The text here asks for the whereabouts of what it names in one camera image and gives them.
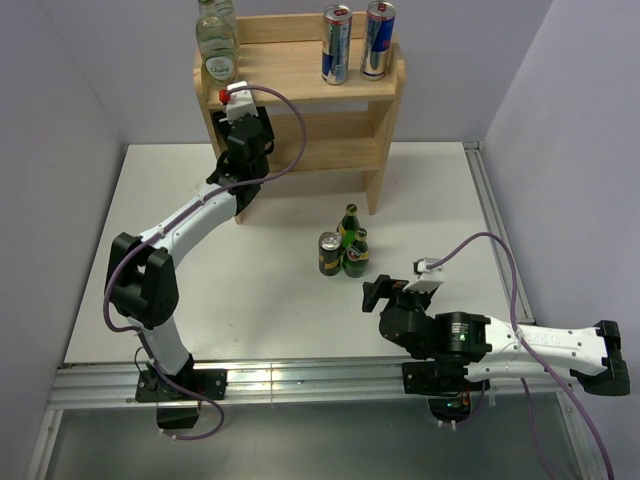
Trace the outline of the green glass bottle front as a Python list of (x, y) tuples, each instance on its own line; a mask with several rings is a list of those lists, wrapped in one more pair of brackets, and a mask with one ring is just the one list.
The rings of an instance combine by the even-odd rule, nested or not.
[(346, 248), (343, 255), (343, 270), (351, 278), (362, 277), (368, 268), (370, 249), (367, 243), (367, 230), (359, 228), (355, 231), (354, 240)]

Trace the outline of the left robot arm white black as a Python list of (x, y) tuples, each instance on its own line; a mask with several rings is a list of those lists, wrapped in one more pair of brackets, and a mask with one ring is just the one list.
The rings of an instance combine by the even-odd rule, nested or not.
[(159, 388), (183, 399), (195, 386), (194, 360), (178, 333), (176, 268), (211, 231), (242, 213), (269, 173), (274, 133), (267, 111), (237, 119), (217, 112), (226, 149), (198, 194), (157, 227), (140, 235), (119, 234), (112, 242), (103, 308), (127, 318), (143, 347), (160, 367)]

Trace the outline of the black yellow can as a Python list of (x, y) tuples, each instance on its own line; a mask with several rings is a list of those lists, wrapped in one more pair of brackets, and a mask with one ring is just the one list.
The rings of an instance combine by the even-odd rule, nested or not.
[(323, 232), (318, 240), (319, 271), (325, 276), (340, 272), (342, 258), (342, 236), (339, 232)]

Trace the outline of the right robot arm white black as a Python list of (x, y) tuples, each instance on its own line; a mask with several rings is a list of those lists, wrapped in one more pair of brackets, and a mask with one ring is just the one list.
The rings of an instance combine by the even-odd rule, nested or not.
[(408, 394), (478, 391), (498, 379), (556, 377), (596, 396), (626, 396), (630, 379), (616, 322), (583, 329), (512, 325), (495, 317), (449, 312), (429, 316), (432, 292), (381, 275), (363, 285), (362, 309), (379, 315), (381, 336), (411, 357), (403, 363)]

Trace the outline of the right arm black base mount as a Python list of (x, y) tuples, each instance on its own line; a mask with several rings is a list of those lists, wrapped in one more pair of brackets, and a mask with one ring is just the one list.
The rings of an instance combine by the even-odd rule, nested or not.
[(490, 387), (488, 380), (468, 380), (467, 366), (458, 361), (404, 362), (401, 370), (404, 392), (426, 397), (429, 411), (439, 425), (455, 427), (468, 421)]

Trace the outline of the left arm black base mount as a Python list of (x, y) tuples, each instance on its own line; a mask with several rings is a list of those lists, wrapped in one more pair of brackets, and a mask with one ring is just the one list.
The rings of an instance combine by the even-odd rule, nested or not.
[[(134, 401), (156, 405), (156, 424), (163, 434), (179, 440), (199, 440), (222, 429), (225, 413), (219, 401), (225, 398), (226, 387), (225, 369), (196, 369), (184, 378), (173, 378), (149, 367), (139, 372)], [(186, 434), (196, 426), (204, 406), (218, 412), (218, 423), (206, 433)]]

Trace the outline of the silver blue energy drink can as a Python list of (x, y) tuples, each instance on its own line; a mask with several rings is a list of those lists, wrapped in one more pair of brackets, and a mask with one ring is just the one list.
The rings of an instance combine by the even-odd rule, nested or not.
[(395, 7), (387, 1), (373, 1), (367, 7), (360, 72), (368, 80), (385, 75), (395, 18)]

